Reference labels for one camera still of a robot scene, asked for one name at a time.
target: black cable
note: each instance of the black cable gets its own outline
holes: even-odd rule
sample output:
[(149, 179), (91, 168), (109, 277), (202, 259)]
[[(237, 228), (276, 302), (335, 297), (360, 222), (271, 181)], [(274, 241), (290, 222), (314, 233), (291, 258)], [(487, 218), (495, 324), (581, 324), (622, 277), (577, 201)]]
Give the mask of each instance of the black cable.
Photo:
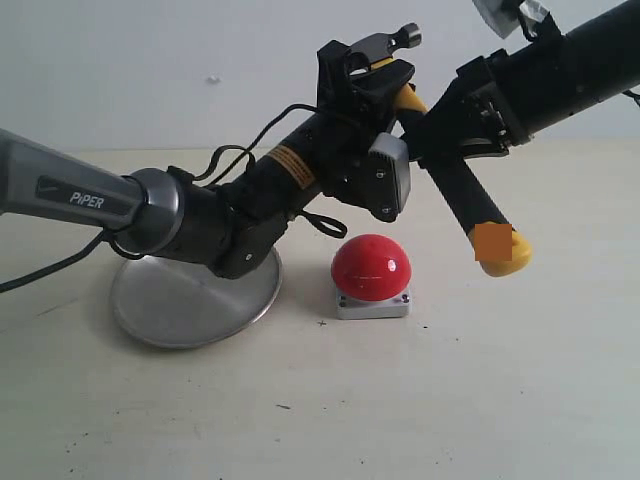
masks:
[(249, 155), (250, 165), (255, 165), (256, 163), (256, 157), (253, 153), (251, 153), (250, 150), (241, 147), (240, 145), (223, 145), (222, 147), (216, 148), (216, 150), (213, 152), (213, 155), (211, 155), (211, 160), (209, 160), (209, 166), (204, 171), (204, 173), (202, 175), (194, 177), (193, 180), (196, 182), (201, 182), (202, 180), (206, 180), (211, 175), (213, 175), (213, 172), (215, 172), (216, 168), (218, 168), (220, 157), (222, 157), (222, 154), (227, 150), (242, 150), (243, 154)]
[(267, 134), (267, 132), (269, 130), (271, 130), (275, 125), (277, 125), (279, 122), (281, 122), (287, 115), (289, 115), (291, 112), (293, 112), (294, 110), (306, 110), (308, 112), (312, 112), (312, 113), (318, 113), (321, 115), (327, 115), (329, 117), (333, 117), (336, 118), (340, 121), (343, 121), (345, 123), (348, 123), (349, 125), (357, 128), (357, 129), (361, 129), (361, 125), (356, 122), (355, 120), (342, 115), (340, 113), (337, 112), (332, 112), (329, 110), (324, 110), (322, 108), (318, 108), (318, 107), (314, 107), (311, 105), (305, 105), (303, 103), (294, 103), (293, 105), (289, 105), (287, 108), (285, 108), (282, 113), (280, 113), (280, 115), (278, 115), (276, 118), (274, 118), (273, 120), (271, 120), (266, 127), (264, 127), (262, 129), (262, 131), (258, 134), (258, 136), (253, 140), (253, 142), (251, 142), (251, 144), (247, 147), (247, 148), (242, 148), (240, 147), (240, 149), (243, 150), (243, 152), (238, 155), (233, 162), (231, 162), (231, 164), (224, 169), (224, 171), (218, 175), (211, 183), (209, 183), (209, 185), (207, 185), (207, 187), (211, 187), (215, 184), (217, 184), (220, 180), (222, 180), (224, 177), (226, 177), (229, 172), (231, 172), (231, 170), (233, 170), (235, 168), (236, 165), (238, 165), (238, 163), (240, 163), (240, 161), (242, 161), (242, 159), (251, 153), (251, 150), (253, 150), (258, 143), (260, 143), (260, 140), (262, 140), (264, 138), (264, 136)]
[(0, 293), (8, 292), (9, 290), (15, 290), (16, 288), (24, 287), (29, 283), (35, 282), (36, 280), (40, 280), (41, 278), (47, 277), (53, 273), (59, 272), (63, 268), (70, 267), (74, 263), (78, 263), (80, 260), (86, 258), (93, 252), (98, 245), (100, 245), (103, 241), (107, 240), (109, 233), (106, 230), (103, 230), (96, 236), (91, 242), (87, 244), (82, 250), (80, 250), (75, 255), (71, 255), (64, 260), (61, 260), (53, 265), (49, 265), (48, 267), (37, 270), (33, 273), (25, 275), (24, 277), (16, 278), (15, 280), (10, 280), (5, 283), (0, 284)]
[(626, 92), (622, 92), (623, 95), (626, 95), (627, 97), (633, 99), (636, 104), (640, 107), (640, 94), (638, 93), (633, 93), (631, 90), (627, 90)]

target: red dome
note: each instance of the red dome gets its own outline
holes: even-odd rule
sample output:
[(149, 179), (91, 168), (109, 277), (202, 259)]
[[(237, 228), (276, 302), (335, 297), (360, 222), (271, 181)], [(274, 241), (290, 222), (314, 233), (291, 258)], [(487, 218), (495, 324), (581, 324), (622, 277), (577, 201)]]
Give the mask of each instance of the red dome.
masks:
[(345, 243), (331, 265), (336, 286), (352, 298), (388, 300), (411, 280), (411, 264), (402, 247), (382, 235), (361, 235)]

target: white button base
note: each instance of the white button base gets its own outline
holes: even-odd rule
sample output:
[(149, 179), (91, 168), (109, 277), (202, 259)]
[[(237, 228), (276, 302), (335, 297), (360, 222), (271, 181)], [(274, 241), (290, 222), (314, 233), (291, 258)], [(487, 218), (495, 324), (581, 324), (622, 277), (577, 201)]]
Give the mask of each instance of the white button base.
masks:
[(403, 292), (382, 302), (363, 302), (351, 298), (336, 288), (337, 316), (340, 320), (370, 320), (377, 318), (402, 318), (411, 313), (411, 291)]

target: robotic arm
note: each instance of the robotic arm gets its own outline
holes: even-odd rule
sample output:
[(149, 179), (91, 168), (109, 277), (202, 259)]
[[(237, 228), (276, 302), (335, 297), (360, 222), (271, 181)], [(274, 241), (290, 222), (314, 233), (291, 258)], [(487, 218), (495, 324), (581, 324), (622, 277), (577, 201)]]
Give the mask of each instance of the robotic arm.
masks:
[[(198, 186), (203, 176), (175, 167), (119, 177), (0, 131), (0, 214), (94, 225), (128, 258), (198, 263), (234, 279), (259, 266), (297, 216), (344, 237), (339, 222), (305, 212), (320, 193), (395, 221), (411, 188), (409, 164), (417, 161), (473, 241), (477, 225), (509, 222), (465, 159), (507, 155), (537, 131), (640, 84), (640, 62), (629, 48), (640, 45), (639, 0), (568, 35), (533, 0), (493, 4), (483, 13), (492, 27), (504, 34), (520, 24), (531, 45), (460, 68), (430, 111), (409, 83), (414, 67), (393, 58), (420, 44), (416, 25), (351, 46), (328, 43), (318, 52), (317, 107), (287, 109), (314, 114), (233, 182)], [(390, 134), (396, 121), (401, 139)], [(510, 261), (482, 264), (489, 275), (528, 263), (531, 248), (515, 230), (512, 244)]]

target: white table surface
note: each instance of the white table surface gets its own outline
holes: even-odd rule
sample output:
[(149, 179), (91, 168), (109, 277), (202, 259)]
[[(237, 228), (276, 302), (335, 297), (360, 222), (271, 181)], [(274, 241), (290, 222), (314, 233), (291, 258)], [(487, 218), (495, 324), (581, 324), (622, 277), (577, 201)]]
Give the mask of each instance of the white table surface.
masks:
[[(122, 261), (106, 246), (0, 296), (0, 477), (638, 478), (639, 152), (640, 142), (534, 143), (474, 160), (535, 248), (506, 279), (482, 273), (417, 169), (393, 225), (314, 202), (351, 236), (405, 247), (415, 302), (405, 319), (332, 320), (328, 268), (341, 242), (303, 220), (277, 245), (284, 284), (272, 310), (197, 351), (152, 350), (120, 332), (107, 294)], [(128, 173), (200, 171), (207, 155), (80, 156)], [(2, 279), (93, 234), (4, 215)]]

